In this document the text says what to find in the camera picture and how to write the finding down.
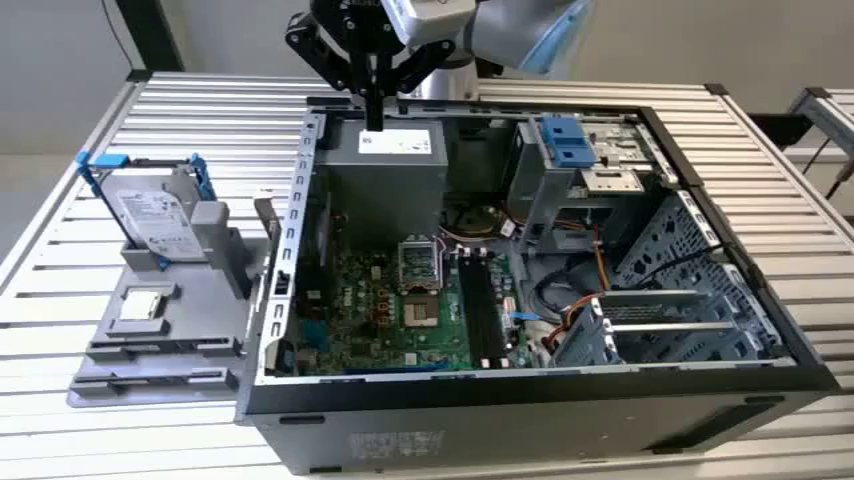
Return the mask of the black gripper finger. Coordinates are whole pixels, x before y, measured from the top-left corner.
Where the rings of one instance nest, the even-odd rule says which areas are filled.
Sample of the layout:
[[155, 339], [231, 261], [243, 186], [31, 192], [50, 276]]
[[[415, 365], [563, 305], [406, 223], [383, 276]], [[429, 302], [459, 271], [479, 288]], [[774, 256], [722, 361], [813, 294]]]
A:
[[427, 76], [437, 70], [457, 49], [453, 40], [441, 40], [422, 45], [397, 65], [390, 44], [377, 53], [375, 68], [375, 130], [383, 130], [385, 101], [399, 93], [411, 93]]
[[362, 98], [366, 129], [375, 131], [375, 71], [369, 53], [350, 47], [345, 58], [322, 38], [321, 27], [313, 14], [294, 15], [286, 43], [334, 89], [349, 90]]

